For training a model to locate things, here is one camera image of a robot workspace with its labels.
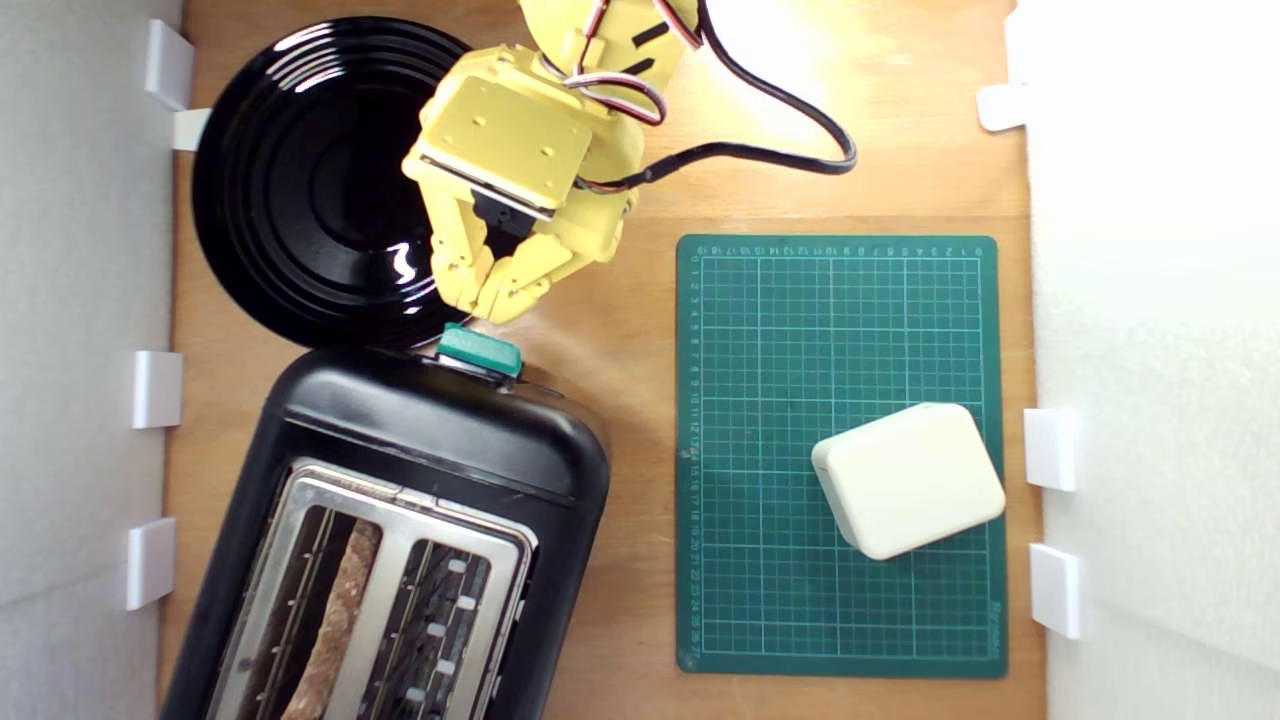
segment white clip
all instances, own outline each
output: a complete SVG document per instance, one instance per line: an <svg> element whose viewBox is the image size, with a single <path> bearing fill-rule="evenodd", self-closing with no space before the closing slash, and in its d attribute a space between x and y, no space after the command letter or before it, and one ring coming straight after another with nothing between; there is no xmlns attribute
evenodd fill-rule
<svg viewBox="0 0 1280 720"><path fill-rule="evenodd" d="M978 88L978 122L987 132L1001 132L1027 124L1030 104L1030 82L1034 47L1032 45L1030 10L1014 8L1005 18L1005 61L1009 82Z"/></svg>
<svg viewBox="0 0 1280 720"><path fill-rule="evenodd" d="M1080 559L1032 543L1032 618L1068 639L1080 638Z"/></svg>
<svg viewBox="0 0 1280 720"><path fill-rule="evenodd" d="M1001 132L1027 124L1025 85L988 85L978 88L978 122L987 132Z"/></svg>
<svg viewBox="0 0 1280 720"><path fill-rule="evenodd" d="M177 556L178 525L173 518L129 530L125 610L146 607L173 592Z"/></svg>
<svg viewBox="0 0 1280 720"><path fill-rule="evenodd" d="M1080 421L1071 410L1023 410L1027 482L1042 488L1075 492L1075 442Z"/></svg>
<svg viewBox="0 0 1280 720"><path fill-rule="evenodd" d="M198 110L179 110L173 114L173 149L195 152L200 147L200 136L205 133L209 122L209 108Z"/></svg>
<svg viewBox="0 0 1280 720"><path fill-rule="evenodd" d="M196 49L163 20L147 28L146 91L170 110L186 110L191 102L191 73Z"/></svg>
<svg viewBox="0 0 1280 720"><path fill-rule="evenodd" d="M182 423L182 365L180 352L133 354L133 429Z"/></svg>

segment white wall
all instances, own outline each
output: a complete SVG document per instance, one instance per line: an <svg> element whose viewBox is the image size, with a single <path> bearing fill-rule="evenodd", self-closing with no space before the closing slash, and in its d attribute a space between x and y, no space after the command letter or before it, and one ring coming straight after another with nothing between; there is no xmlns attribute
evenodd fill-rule
<svg viewBox="0 0 1280 720"><path fill-rule="evenodd" d="M129 429L166 350L170 114L147 19L180 0L0 1L0 717L155 714L156 607L124 612L164 436Z"/></svg>
<svg viewBox="0 0 1280 720"><path fill-rule="evenodd" d="M1050 717L1280 717L1277 10L1023 8L1039 401L1084 415Z"/></svg>

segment cutting mat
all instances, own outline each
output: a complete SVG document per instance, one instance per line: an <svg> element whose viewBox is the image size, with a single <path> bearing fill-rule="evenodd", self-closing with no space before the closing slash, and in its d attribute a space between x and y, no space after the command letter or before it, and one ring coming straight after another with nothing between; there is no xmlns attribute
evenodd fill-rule
<svg viewBox="0 0 1280 720"><path fill-rule="evenodd" d="M680 666L1004 675L1004 518L877 562L809 462L836 432L960 402L1004 477L995 241L687 236L677 255Z"/></svg>

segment wooden surface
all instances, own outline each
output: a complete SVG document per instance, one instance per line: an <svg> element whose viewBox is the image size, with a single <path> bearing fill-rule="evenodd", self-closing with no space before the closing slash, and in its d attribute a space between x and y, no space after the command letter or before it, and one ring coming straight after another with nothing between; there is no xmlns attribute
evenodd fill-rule
<svg viewBox="0 0 1280 720"><path fill-rule="evenodd" d="M1020 133L988 136L974 91L1005 78L1001 22L1014 0L719 0L740 60L845 123L861 164L840 178L714 160L641 196L618 258L589 268L503 328L558 387L609 421L608 509L557 670L547 717L1036 719L1043 634L1029 616L1027 544L1041 537L1023 482L1021 410L1033 404L1027 187ZM526 41L512 0L188 0L195 102L279 36L337 15L434 24L475 46ZM833 154L818 131L703 58L667 92L672 118L649 155L718 138ZM166 511L178 519L178 587L164 610L168 683L232 486L268 388L302 350L257 327L196 245L189 156L177 160L175 348L186 416L172 434ZM984 233L1000 242L1009 487L1010 674L1000 682L684 675L675 662L675 246L689 232ZM626 343L627 350L618 350Z"/></svg>

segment toaster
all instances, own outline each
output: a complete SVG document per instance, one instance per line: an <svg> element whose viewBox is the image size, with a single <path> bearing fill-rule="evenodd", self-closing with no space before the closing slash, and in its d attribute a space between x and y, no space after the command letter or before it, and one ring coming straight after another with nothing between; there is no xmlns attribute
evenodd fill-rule
<svg viewBox="0 0 1280 720"><path fill-rule="evenodd" d="M457 325L275 383L164 720L535 719L608 491L599 423Z"/></svg>

